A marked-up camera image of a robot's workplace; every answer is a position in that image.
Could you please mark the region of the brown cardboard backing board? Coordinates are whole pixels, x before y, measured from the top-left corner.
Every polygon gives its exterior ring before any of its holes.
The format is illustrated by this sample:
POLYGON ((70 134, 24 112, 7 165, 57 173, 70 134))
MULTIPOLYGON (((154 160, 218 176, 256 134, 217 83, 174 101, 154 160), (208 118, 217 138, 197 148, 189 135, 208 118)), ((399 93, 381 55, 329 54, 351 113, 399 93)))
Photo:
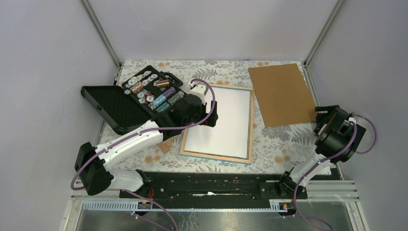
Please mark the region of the brown cardboard backing board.
POLYGON ((297 64, 248 69, 265 127, 315 122, 315 102, 297 64))

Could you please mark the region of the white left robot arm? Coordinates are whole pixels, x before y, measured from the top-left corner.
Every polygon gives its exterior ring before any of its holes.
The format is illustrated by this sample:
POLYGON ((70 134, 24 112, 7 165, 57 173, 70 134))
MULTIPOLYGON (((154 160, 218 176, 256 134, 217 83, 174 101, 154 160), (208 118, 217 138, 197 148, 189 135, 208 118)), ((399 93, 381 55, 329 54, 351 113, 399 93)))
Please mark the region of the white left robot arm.
POLYGON ((197 125, 214 127, 217 102, 211 101, 209 112, 206 106, 198 96, 188 94, 114 141, 97 146, 90 142, 82 144, 74 165, 76 174, 71 188, 85 190, 90 196, 107 189, 121 189, 131 191, 138 198, 145 197, 149 193, 146 178, 135 170, 117 169, 116 165, 141 149, 166 141, 187 128, 197 125))

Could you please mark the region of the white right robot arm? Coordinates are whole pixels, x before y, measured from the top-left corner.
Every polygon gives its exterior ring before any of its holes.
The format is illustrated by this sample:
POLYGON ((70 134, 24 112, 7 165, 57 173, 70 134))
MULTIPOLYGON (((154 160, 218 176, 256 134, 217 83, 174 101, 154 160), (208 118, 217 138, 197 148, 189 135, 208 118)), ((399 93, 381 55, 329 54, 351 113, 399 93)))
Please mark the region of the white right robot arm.
POLYGON ((357 123, 353 114, 339 105, 317 106, 315 112, 315 152, 280 177, 276 192, 282 198, 298 195, 323 169, 349 160, 357 152, 366 132, 366 128, 357 123))

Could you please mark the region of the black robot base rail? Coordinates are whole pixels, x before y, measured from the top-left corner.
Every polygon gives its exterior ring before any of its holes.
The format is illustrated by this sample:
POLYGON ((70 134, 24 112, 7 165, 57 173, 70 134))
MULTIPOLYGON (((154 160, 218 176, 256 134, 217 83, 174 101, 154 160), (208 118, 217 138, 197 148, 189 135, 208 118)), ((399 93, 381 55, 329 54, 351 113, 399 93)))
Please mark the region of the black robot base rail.
POLYGON ((144 171, 136 194, 166 209, 267 209, 270 200, 291 201, 288 187, 277 174, 180 173, 144 171))

